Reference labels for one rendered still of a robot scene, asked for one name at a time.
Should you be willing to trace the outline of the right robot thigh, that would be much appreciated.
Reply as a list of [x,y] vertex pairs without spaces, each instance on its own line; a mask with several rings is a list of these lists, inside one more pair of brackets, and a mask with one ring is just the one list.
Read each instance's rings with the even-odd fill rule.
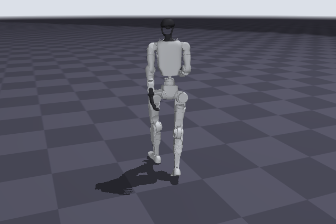
[[188,95],[178,90],[178,97],[174,100],[174,129],[173,137],[176,139],[181,138],[183,129],[183,119],[186,110],[185,103],[188,101]]

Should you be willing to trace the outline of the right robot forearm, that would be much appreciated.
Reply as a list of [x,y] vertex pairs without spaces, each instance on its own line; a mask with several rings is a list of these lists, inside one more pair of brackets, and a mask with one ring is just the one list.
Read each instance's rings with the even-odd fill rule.
[[178,75],[180,77],[185,77],[186,75],[190,74],[190,72],[187,72],[187,73],[183,73],[182,70],[179,71]]

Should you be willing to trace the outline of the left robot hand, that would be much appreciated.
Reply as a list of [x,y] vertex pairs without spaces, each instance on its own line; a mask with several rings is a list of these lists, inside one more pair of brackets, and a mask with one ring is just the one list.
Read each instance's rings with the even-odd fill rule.
[[149,94],[148,94],[148,96],[149,96],[150,103],[151,103],[153,109],[155,111],[159,111],[159,108],[156,108],[156,105],[154,104],[154,100],[153,100],[153,96],[154,96],[153,88],[149,88]]

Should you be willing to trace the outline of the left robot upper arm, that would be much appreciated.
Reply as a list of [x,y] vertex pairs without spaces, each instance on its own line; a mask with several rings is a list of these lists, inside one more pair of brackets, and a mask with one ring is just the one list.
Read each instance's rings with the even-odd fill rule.
[[158,42],[152,42],[147,47],[147,62],[150,69],[150,72],[155,73],[155,51],[157,50],[157,43]]

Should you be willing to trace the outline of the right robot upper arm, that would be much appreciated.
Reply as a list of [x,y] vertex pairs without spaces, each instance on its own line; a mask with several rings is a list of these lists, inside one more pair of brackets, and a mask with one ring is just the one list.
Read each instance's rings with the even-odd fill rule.
[[183,61],[184,65],[182,66],[182,72],[187,73],[191,72],[191,53],[190,53],[190,45],[187,42],[181,42],[182,51],[183,51]]

